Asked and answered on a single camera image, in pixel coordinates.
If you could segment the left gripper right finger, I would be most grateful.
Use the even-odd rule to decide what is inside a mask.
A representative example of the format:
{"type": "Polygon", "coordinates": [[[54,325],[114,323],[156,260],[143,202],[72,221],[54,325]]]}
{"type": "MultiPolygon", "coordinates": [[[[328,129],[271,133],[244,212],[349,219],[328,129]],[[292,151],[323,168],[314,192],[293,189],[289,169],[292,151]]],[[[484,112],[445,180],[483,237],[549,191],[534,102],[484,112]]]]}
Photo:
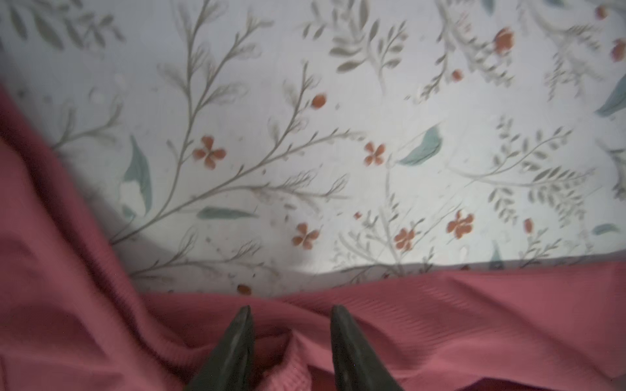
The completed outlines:
{"type": "Polygon", "coordinates": [[[334,379],[339,391],[402,391],[344,306],[331,311],[334,379]]]}

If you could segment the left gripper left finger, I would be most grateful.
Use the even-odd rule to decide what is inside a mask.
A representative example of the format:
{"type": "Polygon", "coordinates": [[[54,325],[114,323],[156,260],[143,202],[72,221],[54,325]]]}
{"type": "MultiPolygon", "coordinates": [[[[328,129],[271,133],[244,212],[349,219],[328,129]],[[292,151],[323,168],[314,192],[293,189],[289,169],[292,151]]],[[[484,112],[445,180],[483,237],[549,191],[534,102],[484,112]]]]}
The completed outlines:
{"type": "Polygon", "coordinates": [[[251,390],[254,363],[254,321],[243,306],[185,391],[251,390]]]}

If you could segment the pink tank top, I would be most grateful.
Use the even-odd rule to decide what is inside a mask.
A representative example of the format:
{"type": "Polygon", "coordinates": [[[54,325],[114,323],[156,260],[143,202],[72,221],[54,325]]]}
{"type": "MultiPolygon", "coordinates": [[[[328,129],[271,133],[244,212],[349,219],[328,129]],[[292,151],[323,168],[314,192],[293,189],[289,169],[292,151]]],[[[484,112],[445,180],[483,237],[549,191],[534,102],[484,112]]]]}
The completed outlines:
{"type": "Polygon", "coordinates": [[[2,94],[2,389],[184,389],[248,305],[252,387],[331,390],[336,304],[407,390],[614,390],[625,374],[622,255],[273,300],[141,295],[60,161],[2,94]]]}

